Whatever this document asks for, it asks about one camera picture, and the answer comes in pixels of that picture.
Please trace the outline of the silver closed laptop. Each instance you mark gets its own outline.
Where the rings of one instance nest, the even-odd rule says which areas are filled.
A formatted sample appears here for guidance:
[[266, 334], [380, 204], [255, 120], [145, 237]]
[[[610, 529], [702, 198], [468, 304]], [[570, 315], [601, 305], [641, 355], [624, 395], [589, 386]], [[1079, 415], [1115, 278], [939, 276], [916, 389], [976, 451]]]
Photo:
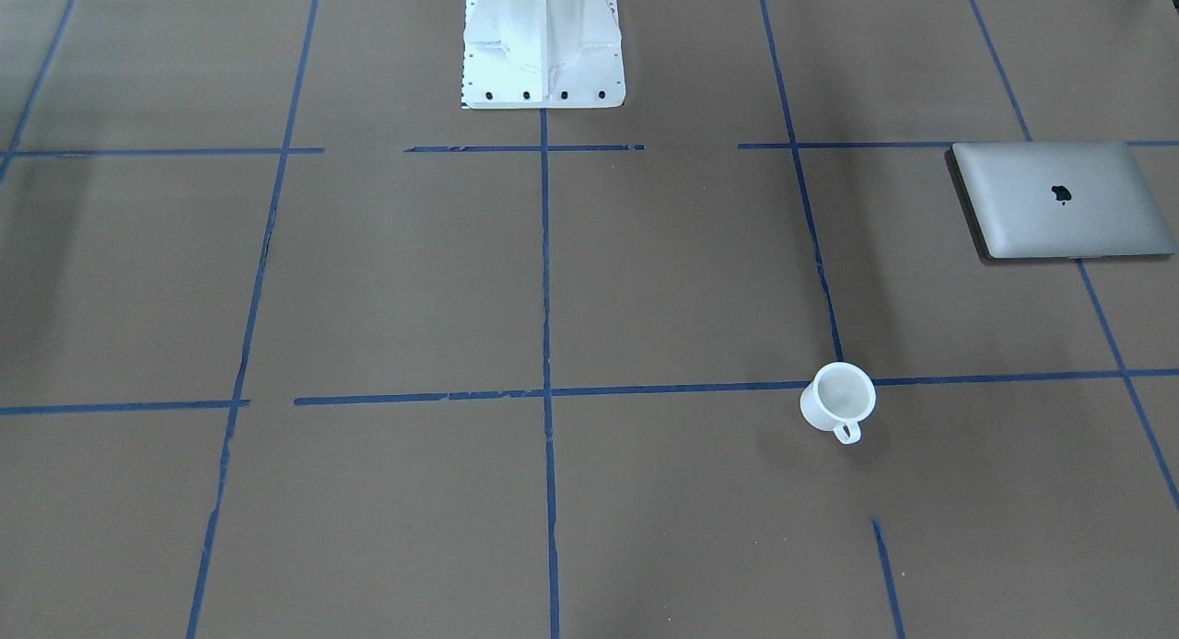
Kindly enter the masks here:
[[1124, 143], [959, 141], [949, 152], [989, 259], [1175, 253]]

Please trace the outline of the white pedestal column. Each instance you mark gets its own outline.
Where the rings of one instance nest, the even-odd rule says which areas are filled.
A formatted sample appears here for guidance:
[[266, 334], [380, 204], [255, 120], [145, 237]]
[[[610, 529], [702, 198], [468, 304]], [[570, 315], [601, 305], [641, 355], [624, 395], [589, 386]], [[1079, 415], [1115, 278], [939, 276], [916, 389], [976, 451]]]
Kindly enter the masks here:
[[618, 0], [465, 0], [463, 11], [463, 108], [624, 105]]

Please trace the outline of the white ceramic cup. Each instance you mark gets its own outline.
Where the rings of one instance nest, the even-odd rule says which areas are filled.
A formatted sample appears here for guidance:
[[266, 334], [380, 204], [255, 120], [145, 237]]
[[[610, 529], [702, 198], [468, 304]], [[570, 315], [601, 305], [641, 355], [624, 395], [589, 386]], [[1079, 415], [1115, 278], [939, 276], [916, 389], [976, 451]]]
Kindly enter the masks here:
[[834, 362], [822, 365], [801, 391], [801, 416], [814, 429], [834, 434], [839, 443], [856, 444], [876, 401], [876, 386], [867, 371]]

